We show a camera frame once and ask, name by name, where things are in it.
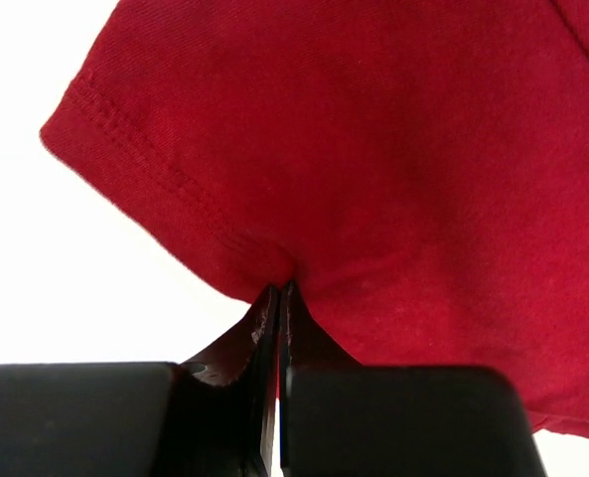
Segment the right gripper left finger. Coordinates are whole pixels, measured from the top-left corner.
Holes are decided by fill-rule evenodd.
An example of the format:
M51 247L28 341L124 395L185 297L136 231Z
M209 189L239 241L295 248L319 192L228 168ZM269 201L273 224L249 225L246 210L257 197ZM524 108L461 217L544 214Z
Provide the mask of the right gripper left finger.
M279 292L188 361L0 365L0 476L266 476Z

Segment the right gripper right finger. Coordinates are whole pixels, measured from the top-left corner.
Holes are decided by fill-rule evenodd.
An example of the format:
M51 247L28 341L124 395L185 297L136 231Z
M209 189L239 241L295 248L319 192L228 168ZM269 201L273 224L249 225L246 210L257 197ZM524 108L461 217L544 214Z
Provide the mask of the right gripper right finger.
M523 405L476 366L366 366L280 302L280 448L287 476L541 476Z

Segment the dark red t shirt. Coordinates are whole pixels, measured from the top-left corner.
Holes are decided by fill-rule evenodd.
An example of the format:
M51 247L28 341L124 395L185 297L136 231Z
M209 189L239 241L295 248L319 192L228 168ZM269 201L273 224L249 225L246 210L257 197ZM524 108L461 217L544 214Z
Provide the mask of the dark red t shirt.
M589 438L589 1L121 1L40 137L223 294Z

